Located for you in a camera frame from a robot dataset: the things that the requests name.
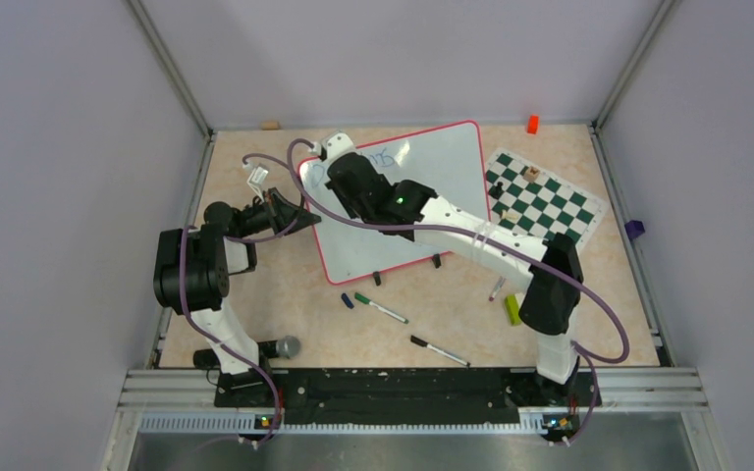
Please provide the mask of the white board with pink frame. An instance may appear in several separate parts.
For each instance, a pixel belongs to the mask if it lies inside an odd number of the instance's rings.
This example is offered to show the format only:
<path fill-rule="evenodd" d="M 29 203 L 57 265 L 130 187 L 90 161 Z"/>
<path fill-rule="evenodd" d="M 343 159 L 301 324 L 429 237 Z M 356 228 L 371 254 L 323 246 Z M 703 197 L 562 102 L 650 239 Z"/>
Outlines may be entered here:
<path fill-rule="evenodd" d="M 480 130 L 471 121 L 357 146 L 390 183 L 423 183 L 459 209 L 487 219 L 485 162 Z M 430 261 L 436 249 L 400 236 L 382 235 L 337 222 L 325 215 L 313 226 L 326 279 L 342 285 L 375 272 L 386 272 L 420 261 Z"/>

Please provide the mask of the blue marker cap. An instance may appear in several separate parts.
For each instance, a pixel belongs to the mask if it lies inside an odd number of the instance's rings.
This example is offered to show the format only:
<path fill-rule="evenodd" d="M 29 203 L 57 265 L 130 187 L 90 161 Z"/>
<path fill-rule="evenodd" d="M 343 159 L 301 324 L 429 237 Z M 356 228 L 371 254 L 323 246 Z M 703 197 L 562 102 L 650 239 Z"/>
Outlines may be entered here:
<path fill-rule="evenodd" d="M 341 294 L 341 300 L 348 309 L 354 309 L 352 301 L 345 293 Z"/>

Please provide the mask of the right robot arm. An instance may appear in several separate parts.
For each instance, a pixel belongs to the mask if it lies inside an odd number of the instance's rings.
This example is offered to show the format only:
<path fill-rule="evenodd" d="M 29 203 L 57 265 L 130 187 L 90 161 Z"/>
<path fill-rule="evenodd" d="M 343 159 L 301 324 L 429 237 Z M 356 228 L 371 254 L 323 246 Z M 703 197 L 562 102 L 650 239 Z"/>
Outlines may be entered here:
<path fill-rule="evenodd" d="M 570 318 L 581 298 L 576 285 L 583 274 L 570 236 L 516 235 L 460 209 L 426 185 L 390 183 L 356 152 L 327 164 L 326 186 L 356 226 L 459 254 L 513 282 L 523 294 L 519 318 L 537 335 L 539 396 L 562 404 L 575 393 L 572 373 L 578 360 Z"/>

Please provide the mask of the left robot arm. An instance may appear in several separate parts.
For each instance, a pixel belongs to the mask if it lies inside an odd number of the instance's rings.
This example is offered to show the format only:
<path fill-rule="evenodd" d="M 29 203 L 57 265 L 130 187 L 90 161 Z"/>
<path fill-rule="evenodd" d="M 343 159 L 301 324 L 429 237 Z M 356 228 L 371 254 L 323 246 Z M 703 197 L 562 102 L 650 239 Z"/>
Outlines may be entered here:
<path fill-rule="evenodd" d="M 153 275 L 158 303 L 185 317 L 206 339 L 208 348 L 192 356 L 194 367 L 217 371 L 218 386 L 238 389 L 252 405 L 263 405 L 274 396 L 270 360 L 296 357 L 301 344 L 293 336 L 253 340 L 232 309 L 230 280 L 255 270 L 256 246 L 265 241 L 265 232 L 275 239 L 320 221 L 303 201 L 292 203 L 272 188 L 243 208 L 211 203 L 200 228 L 168 230 L 159 236 Z"/>

